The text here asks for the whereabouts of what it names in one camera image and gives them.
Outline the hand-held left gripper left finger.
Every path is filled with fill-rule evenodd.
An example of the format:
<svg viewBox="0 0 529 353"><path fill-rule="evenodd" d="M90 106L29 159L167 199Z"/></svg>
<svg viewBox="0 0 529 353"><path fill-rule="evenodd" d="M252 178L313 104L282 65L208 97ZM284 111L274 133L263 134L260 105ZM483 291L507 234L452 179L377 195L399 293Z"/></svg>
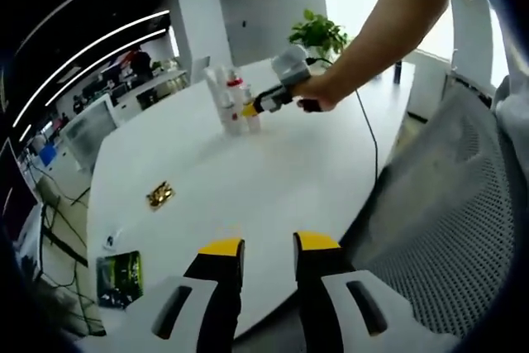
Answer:
<svg viewBox="0 0 529 353"><path fill-rule="evenodd" d="M213 241L182 276L147 290L106 336L77 341L80 352L230 352L241 313L245 242Z"/></svg>

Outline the person's right hand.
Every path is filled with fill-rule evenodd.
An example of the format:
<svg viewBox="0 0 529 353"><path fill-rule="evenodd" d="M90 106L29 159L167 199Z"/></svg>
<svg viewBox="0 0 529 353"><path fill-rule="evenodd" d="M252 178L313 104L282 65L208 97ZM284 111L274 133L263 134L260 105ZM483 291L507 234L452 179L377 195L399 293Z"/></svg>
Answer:
<svg viewBox="0 0 529 353"><path fill-rule="evenodd" d="M314 100L322 112L329 112L359 87L349 75L329 69L324 74L314 75L296 84L292 88L292 95L298 99L299 107L303 107L308 100Z"/></svg>

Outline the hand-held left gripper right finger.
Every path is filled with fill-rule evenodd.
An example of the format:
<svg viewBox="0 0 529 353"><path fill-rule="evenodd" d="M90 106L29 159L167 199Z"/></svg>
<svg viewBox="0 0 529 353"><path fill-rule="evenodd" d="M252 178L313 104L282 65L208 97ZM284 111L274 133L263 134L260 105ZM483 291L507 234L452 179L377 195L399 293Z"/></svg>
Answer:
<svg viewBox="0 0 529 353"><path fill-rule="evenodd" d="M356 270L325 234L293 234L299 315L309 352L450 352L451 334L413 316L405 297L367 270Z"/></svg>

